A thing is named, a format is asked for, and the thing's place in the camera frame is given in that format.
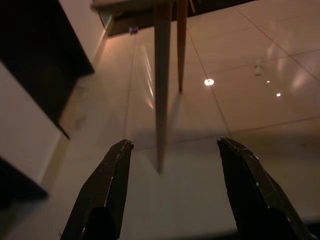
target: wall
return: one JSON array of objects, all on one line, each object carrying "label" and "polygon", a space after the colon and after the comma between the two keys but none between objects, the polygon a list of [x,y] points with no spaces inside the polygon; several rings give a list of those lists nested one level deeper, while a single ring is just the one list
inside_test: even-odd
[{"label": "wall", "polygon": [[0,155],[40,184],[60,136],[0,62]]},{"label": "wall", "polygon": [[92,11],[92,0],[59,0],[87,57],[92,62],[105,33],[99,15]]}]

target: glossy floor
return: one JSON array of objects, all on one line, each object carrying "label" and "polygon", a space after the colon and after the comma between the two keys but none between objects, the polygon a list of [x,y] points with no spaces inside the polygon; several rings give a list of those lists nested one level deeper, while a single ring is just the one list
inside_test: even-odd
[{"label": "glossy floor", "polygon": [[221,136],[255,152],[304,220],[320,219],[319,23],[318,0],[259,0],[189,18],[179,95],[173,22],[162,175],[155,170],[154,29],[108,39],[96,73],[78,81],[64,113],[71,141],[51,198],[9,239],[59,239],[83,182],[124,138],[135,147],[121,239],[236,229],[216,147]]}]

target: wooden table leg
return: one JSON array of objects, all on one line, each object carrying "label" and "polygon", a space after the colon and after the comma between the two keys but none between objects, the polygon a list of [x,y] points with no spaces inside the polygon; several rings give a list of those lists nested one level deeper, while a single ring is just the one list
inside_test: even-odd
[{"label": "wooden table leg", "polygon": [[178,79],[179,92],[182,92],[185,69],[186,32],[188,16],[188,0],[176,1],[177,18],[177,53],[178,53]]},{"label": "wooden table leg", "polygon": [[167,142],[168,78],[172,0],[155,0],[155,125],[157,170],[163,170]]}]

